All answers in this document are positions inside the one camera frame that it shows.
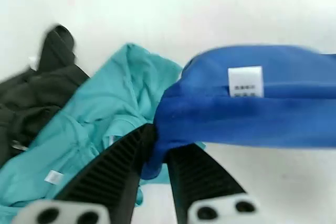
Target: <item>teal shirt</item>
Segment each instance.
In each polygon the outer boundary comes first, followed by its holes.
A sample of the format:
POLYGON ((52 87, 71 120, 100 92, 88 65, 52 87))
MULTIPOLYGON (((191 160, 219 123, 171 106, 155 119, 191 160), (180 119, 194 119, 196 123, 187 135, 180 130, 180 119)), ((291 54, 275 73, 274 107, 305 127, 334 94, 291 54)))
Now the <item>teal shirt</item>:
MULTIPOLYGON (((92 159, 122 137, 151 123, 163 91, 176 82, 177 64, 127 44, 85 82, 47 124, 29 150, 0 170, 0 223, 36 199, 51 199, 92 159), (44 181, 51 170, 63 174, 58 185, 44 181)), ((166 167, 155 180, 169 183, 166 167)), ((142 202, 138 193, 136 203, 142 202)))

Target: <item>white surface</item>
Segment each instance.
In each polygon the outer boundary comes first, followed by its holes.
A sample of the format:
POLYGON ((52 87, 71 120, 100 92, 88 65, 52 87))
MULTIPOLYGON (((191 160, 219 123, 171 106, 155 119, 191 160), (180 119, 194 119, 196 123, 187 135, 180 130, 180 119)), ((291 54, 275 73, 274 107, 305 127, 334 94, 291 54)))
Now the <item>white surface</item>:
MULTIPOLYGON (((125 42, 185 64, 212 47, 282 43, 336 52, 336 0, 0 0, 0 79, 65 25, 89 74, 125 42)), ((279 223, 336 222, 336 152, 208 147, 279 223)), ((133 223, 174 223, 167 190, 147 189, 133 223)))

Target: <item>garment tag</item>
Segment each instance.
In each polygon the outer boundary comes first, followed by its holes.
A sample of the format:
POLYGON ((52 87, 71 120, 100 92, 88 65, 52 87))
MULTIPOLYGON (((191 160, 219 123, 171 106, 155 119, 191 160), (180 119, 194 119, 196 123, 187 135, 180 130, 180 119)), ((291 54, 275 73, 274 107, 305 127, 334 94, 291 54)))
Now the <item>garment tag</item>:
POLYGON ((227 72, 231 97, 264 97, 262 66, 229 68, 227 72))
POLYGON ((53 185, 58 185, 61 182, 62 178, 63 178, 62 173, 59 173, 55 170, 51 170, 48 173, 47 177, 44 179, 44 181, 49 182, 53 185))
POLYGON ((110 136, 110 145, 112 145, 114 143, 114 136, 110 136))
POLYGON ((28 57, 30 68, 34 71, 37 71, 38 68, 38 58, 36 56, 28 57))

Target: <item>blue garment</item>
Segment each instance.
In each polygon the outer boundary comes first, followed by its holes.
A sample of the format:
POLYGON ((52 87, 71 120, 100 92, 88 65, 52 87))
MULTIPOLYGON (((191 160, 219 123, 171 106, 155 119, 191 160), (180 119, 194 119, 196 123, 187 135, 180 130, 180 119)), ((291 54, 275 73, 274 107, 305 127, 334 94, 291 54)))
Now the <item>blue garment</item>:
POLYGON ((189 62, 168 88, 154 123, 159 136, 142 178, 167 150, 195 141, 258 147, 336 147, 336 58, 292 46, 235 46, 189 62), (234 97, 228 68, 262 66, 264 96, 234 97))
MULTIPOLYGON (((116 52, 77 90, 29 150, 0 170, 0 223, 10 223, 33 200, 55 197, 109 147, 111 136, 122 137, 151 123, 163 91, 180 72, 177 64, 136 45, 125 45, 116 52), (44 181, 51 170, 64 174, 60 184, 44 181)), ((167 170, 149 183, 169 183, 167 170)), ((136 203, 141 200, 139 193, 136 203)))

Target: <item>pile of clothes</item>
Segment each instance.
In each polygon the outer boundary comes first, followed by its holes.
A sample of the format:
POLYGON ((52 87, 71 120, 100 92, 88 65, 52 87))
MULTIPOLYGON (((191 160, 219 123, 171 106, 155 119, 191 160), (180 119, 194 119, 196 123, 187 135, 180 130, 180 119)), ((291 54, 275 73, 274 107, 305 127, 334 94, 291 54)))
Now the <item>pile of clothes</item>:
MULTIPOLYGON (((168 150, 194 142, 335 148, 336 55, 293 46, 234 46, 202 53, 182 71, 127 44, 91 78, 78 68, 70 32, 47 33, 38 68, 0 84, 0 223, 52 199, 91 160, 146 123, 157 141, 140 186, 169 183, 168 150), (228 72, 262 69, 235 96, 228 72)), ((136 204, 142 202, 141 188, 136 204)))
MULTIPOLYGON (((56 26, 46 34, 37 69, 0 84, 0 223, 34 200, 55 197, 99 153, 152 123, 164 90, 181 72, 127 44, 89 78, 75 65, 74 44, 56 26)), ((146 183, 169 183, 166 167, 140 185, 146 183)))

